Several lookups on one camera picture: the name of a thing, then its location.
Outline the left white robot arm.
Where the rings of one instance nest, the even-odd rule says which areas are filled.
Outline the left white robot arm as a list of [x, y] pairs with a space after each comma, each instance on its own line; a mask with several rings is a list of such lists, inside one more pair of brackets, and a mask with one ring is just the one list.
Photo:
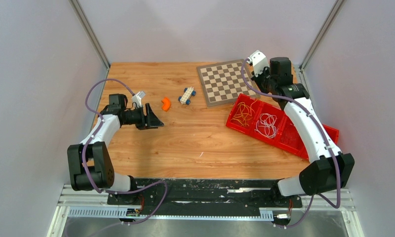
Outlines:
[[127, 97], [111, 94], [109, 104], [98, 116], [89, 135], [67, 149], [70, 182], [75, 191], [110, 191], [120, 193], [126, 204], [134, 204], [139, 191], [133, 186], [133, 177], [115, 172], [107, 146], [123, 125], [134, 125], [139, 130], [163, 127], [163, 122], [152, 111], [150, 104], [133, 102], [127, 108]]

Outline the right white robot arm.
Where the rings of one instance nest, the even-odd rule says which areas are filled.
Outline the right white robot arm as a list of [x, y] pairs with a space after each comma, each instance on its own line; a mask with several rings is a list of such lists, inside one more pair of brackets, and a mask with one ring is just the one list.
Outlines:
[[283, 206], [293, 195], [319, 195], [346, 186], [354, 158], [343, 153], [319, 122], [305, 87], [293, 82], [292, 64], [287, 57], [268, 60], [261, 52], [248, 57], [252, 81], [260, 92], [271, 96], [295, 126], [310, 164], [298, 176], [279, 180], [270, 192], [271, 202]]

